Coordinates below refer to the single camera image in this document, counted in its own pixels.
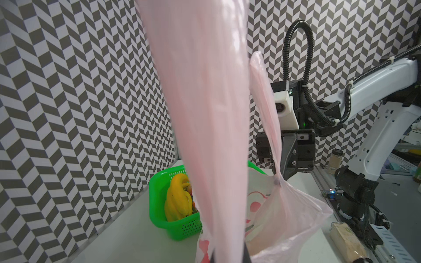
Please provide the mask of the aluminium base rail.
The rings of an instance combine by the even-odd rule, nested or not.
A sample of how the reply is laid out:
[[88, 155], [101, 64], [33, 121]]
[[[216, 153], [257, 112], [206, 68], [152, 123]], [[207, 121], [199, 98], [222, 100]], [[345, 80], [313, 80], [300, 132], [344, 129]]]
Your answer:
[[350, 232], [379, 263], [417, 262], [390, 232], [392, 222], [375, 205], [375, 190], [379, 182], [366, 179], [347, 166], [333, 175], [316, 167], [312, 175], [336, 219], [349, 226]]

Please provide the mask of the pink printed plastic bag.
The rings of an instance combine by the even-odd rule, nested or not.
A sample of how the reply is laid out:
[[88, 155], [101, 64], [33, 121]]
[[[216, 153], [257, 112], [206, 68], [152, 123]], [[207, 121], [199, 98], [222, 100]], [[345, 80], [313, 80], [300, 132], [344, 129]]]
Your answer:
[[[261, 52], [247, 52], [247, 1], [139, 1], [179, 151], [203, 224], [197, 258], [216, 263], [296, 263], [332, 214], [280, 170], [282, 139]], [[247, 219], [250, 102], [275, 162], [269, 187]]]

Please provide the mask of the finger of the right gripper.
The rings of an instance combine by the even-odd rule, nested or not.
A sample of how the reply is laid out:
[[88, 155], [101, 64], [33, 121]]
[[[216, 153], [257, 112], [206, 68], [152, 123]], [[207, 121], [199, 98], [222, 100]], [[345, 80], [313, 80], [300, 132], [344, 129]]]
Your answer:
[[297, 172], [297, 135], [284, 133], [282, 136], [280, 172], [282, 177], [288, 180]]

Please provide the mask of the small jar with black lid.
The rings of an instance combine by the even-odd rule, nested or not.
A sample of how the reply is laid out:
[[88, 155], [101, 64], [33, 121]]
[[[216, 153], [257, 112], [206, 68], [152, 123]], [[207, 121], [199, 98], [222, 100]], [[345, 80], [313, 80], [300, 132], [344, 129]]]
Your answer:
[[341, 167], [344, 152], [340, 149], [334, 149], [331, 153], [328, 163], [328, 173], [334, 175], [337, 169]]

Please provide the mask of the yellow fake banana bunch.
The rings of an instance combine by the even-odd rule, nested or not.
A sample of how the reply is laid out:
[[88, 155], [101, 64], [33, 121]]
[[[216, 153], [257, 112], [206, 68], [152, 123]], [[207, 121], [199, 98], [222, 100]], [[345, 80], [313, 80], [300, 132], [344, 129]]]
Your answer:
[[188, 191], [189, 186], [191, 185], [186, 174], [177, 174], [171, 180], [164, 203], [167, 221], [178, 221], [193, 214], [193, 199]]

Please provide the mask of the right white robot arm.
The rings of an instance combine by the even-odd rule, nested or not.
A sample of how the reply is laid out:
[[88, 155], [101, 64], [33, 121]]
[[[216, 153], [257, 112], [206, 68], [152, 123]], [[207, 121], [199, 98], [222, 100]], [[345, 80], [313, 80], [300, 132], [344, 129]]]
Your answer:
[[375, 209], [375, 189], [381, 169], [407, 128], [421, 115], [421, 55], [386, 60], [353, 79], [344, 90], [308, 103], [303, 81], [271, 84], [276, 117], [281, 123], [282, 158], [278, 161], [285, 179], [310, 172], [315, 162], [315, 140], [343, 128], [323, 123], [314, 113], [319, 109], [330, 118], [353, 117], [377, 105], [378, 110], [366, 138], [346, 165], [334, 170], [335, 183], [343, 191], [335, 211], [357, 237], [371, 249], [381, 245], [369, 225]]

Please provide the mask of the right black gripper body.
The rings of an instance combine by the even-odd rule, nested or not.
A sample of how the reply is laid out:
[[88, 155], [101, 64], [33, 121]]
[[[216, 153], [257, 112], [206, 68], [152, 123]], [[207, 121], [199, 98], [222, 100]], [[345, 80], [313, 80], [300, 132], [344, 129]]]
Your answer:
[[[311, 172], [314, 169], [315, 162], [315, 132], [313, 129], [287, 130], [281, 132], [295, 133], [297, 135], [297, 173]], [[259, 132], [255, 138], [257, 147], [257, 156], [261, 163], [270, 164], [271, 169], [275, 170], [275, 161], [271, 152], [269, 139], [265, 132]]]

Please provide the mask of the green plastic basket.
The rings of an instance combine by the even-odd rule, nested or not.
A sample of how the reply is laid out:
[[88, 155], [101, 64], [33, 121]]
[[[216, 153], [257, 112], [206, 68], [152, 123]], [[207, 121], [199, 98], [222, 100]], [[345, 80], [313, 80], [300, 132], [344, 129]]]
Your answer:
[[160, 229], [166, 230], [170, 239], [181, 241], [201, 232], [200, 214], [195, 213], [184, 219], [169, 222], [164, 213], [164, 203], [167, 198], [171, 180], [179, 173], [186, 173], [183, 165], [162, 170], [151, 177], [149, 182], [149, 217], [151, 222]]

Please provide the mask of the tan sponge in wrapper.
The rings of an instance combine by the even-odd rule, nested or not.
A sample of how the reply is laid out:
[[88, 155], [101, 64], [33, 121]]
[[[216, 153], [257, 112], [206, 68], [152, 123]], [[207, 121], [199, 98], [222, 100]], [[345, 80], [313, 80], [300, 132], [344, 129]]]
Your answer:
[[346, 263], [354, 263], [356, 260], [368, 258], [367, 251], [348, 224], [344, 222], [331, 223], [329, 236]]

